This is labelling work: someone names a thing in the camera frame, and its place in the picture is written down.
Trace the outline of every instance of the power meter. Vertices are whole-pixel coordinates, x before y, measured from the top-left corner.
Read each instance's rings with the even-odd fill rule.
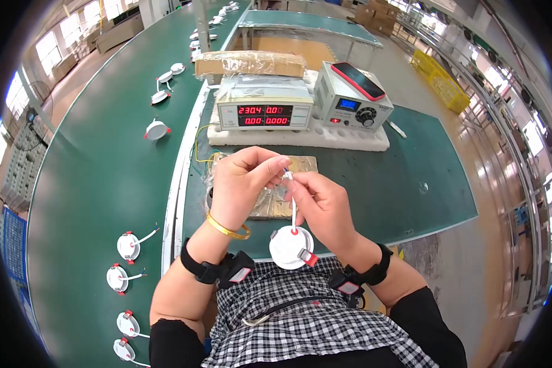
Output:
[[[374,74],[360,72],[381,86]],[[315,83],[315,105],[324,125],[366,131],[376,131],[394,110],[388,96],[370,101],[325,61]]]
[[[217,94],[221,130],[306,130],[313,99],[301,78],[235,74]]]

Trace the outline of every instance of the checkered shirt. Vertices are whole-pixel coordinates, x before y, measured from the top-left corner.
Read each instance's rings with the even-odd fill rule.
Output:
[[[338,268],[341,264],[335,257],[292,271],[275,263],[256,263],[242,282],[217,292],[212,350],[201,366],[238,367],[384,346],[405,367],[438,366],[387,316],[348,307],[348,296],[327,285],[331,271]],[[241,321],[254,320],[290,300],[319,296],[327,298],[289,305],[257,326]]]

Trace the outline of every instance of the factory floor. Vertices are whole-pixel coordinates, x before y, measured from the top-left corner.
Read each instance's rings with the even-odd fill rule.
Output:
[[[59,123],[63,120],[69,107],[84,89],[84,86],[88,83],[90,78],[92,78],[104,63],[106,63],[106,61],[124,44],[125,42],[111,48],[104,54],[98,53],[98,50],[95,49],[55,85],[51,92],[52,106],[49,102],[45,103],[43,106],[45,111],[52,111],[51,123],[53,123],[54,127],[59,127]]]
[[[340,6],[324,5],[317,8],[320,15],[345,19],[351,14]],[[306,39],[305,36],[283,33],[279,37]],[[346,59],[347,41],[330,36],[323,39],[314,36],[310,40],[316,50],[305,55],[311,68],[320,64],[315,58]],[[464,344],[469,366],[487,367],[513,342],[519,323],[516,318],[500,317],[504,303],[508,303],[505,295],[511,288],[507,277],[511,274],[507,253],[511,235],[503,212],[523,199],[516,166],[501,149],[499,133],[493,125],[482,130],[463,114],[449,111],[409,65],[410,55],[395,41],[384,37],[380,40],[384,48],[373,53],[370,48],[354,46],[350,62],[374,72],[393,103],[437,117],[442,122],[467,174],[478,211],[478,217],[471,221],[422,239],[395,244],[394,249],[426,278],[444,321]],[[275,40],[257,42],[264,42],[258,48],[278,47]],[[325,44],[327,50],[318,43]],[[93,52],[56,86],[52,114],[55,126],[59,126],[88,80],[120,47],[103,55]],[[381,310],[373,295],[368,296],[367,307]],[[208,319],[213,320],[213,311]]]

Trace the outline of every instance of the rotary knob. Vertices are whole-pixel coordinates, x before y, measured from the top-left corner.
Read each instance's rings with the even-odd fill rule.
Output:
[[[355,119],[362,123],[363,126],[369,127],[374,124],[376,110],[372,107],[364,107],[355,114]]]

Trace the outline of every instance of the black arm sleeve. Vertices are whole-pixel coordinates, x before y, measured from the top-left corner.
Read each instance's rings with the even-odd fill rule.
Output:
[[[149,362],[153,368],[200,367],[205,358],[197,333],[181,320],[157,321],[150,336]]]
[[[395,321],[440,367],[466,367],[462,342],[448,329],[431,290],[426,286],[391,308]]]

